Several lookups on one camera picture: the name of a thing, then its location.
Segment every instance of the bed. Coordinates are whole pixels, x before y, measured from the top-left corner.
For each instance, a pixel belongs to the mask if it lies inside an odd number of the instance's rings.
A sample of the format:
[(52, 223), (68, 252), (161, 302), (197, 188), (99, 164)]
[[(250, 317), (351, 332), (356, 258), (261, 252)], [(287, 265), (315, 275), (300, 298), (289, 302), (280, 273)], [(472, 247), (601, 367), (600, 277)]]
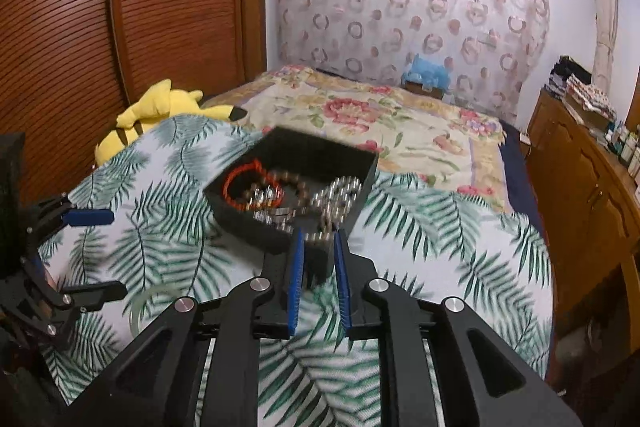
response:
[[(175, 298), (217, 298), (260, 272), (260, 251), (220, 230), (202, 188), (276, 124), (377, 150), (380, 169), (351, 250), (412, 295), (464, 298), (544, 377), (549, 257), (535, 217), (513, 212), (523, 207), (510, 202), (515, 182), (502, 160), (513, 144), (498, 120), (294, 66), (209, 103), (242, 105), (248, 115), (238, 125), (163, 121), (69, 194), (79, 206), (109, 206), (114, 223), (65, 229), (40, 248), (59, 286), (119, 279), (129, 290), (81, 317), (70, 350), (44, 352), (67, 402)], [(261, 426), (380, 424), (377, 345), (345, 339), (337, 310), (330, 279), (303, 293), (294, 338), (261, 342)]]

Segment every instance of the black ear tip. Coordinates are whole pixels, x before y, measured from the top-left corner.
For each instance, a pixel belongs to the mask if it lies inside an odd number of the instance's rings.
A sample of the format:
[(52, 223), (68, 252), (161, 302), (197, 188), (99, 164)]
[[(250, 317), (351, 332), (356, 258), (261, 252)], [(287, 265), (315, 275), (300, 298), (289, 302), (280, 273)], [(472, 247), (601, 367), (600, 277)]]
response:
[(238, 120), (242, 120), (242, 118), (246, 117), (247, 111), (242, 107), (238, 107), (237, 105), (229, 113), (229, 121), (235, 122)]

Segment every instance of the red bracelet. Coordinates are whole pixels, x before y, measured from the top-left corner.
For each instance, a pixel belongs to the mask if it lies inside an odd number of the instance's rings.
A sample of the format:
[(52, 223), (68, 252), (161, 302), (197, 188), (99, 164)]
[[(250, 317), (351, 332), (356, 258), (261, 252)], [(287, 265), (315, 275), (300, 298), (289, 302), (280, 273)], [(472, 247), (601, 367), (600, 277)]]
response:
[[(231, 185), (231, 182), (233, 182), (233, 180), (235, 180), (238, 177), (238, 175), (241, 174), (242, 172), (249, 172), (249, 171), (256, 171), (260, 177), (262, 177), (269, 185), (271, 185), (274, 188), (274, 190), (276, 191), (276, 198), (274, 200), (268, 201), (264, 204), (257, 204), (257, 203), (242, 204), (242, 203), (238, 203), (231, 196), (229, 196), (229, 186)], [(275, 178), (270, 174), (268, 174), (267, 171), (264, 169), (264, 167), (262, 167), (262, 164), (260, 163), (260, 161), (255, 159), (250, 163), (239, 165), (238, 167), (233, 169), (231, 172), (229, 172), (228, 176), (226, 177), (225, 184), (222, 187), (222, 197), (224, 198), (227, 204), (234, 207), (236, 210), (240, 210), (241, 212), (244, 212), (246, 210), (260, 210), (264, 206), (268, 208), (271, 208), (273, 206), (276, 206), (276, 207), (280, 206), (284, 198), (284, 190), (282, 186), (275, 180)]]

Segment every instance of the silver screw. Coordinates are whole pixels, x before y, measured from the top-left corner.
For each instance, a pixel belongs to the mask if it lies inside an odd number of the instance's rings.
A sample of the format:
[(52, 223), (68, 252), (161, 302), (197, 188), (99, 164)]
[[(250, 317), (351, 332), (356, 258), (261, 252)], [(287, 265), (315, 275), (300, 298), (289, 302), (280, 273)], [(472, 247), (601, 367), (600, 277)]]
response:
[(373, 279), (369, 281), (369, 288), (374, 292), (382, 293), (389, 289), (389, 283), (384, 279)]
[(257, 292), (264, 292), (269, 288), (270, 285), (271, 282), (269, 282), (269, 279), (265, 279), (264, 277), (256, 277), (249, 284), (249, 286), (251, 286), (251, 289)]
[(458, 313), (465, 309), (465, 301), (459, 299), (457, 297), (449, 297), (446, 301), (444, 301), (444, 305), (447, 307), (447, 310)]
[(190, 297), (180, 297), (174, 304), (174, 308), (178, 313), (190, 312), (194, 306), (195, 301)]

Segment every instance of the curtain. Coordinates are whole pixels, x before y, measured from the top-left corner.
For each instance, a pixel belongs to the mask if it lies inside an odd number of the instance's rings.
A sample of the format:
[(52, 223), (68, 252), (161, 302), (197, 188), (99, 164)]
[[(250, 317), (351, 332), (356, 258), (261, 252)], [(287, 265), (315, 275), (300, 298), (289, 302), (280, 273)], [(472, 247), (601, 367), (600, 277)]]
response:
[(449, 73), (458, 105), (516, 117), (548, 31), (548, 0), (278, 0), (286, 62), (398, 85), (416, 54)]
[(593, 59), (591, 78), (593, 84), (609, 94), (613, 49), (618, 32), (618, 0), (596, 1), (596, 55)]

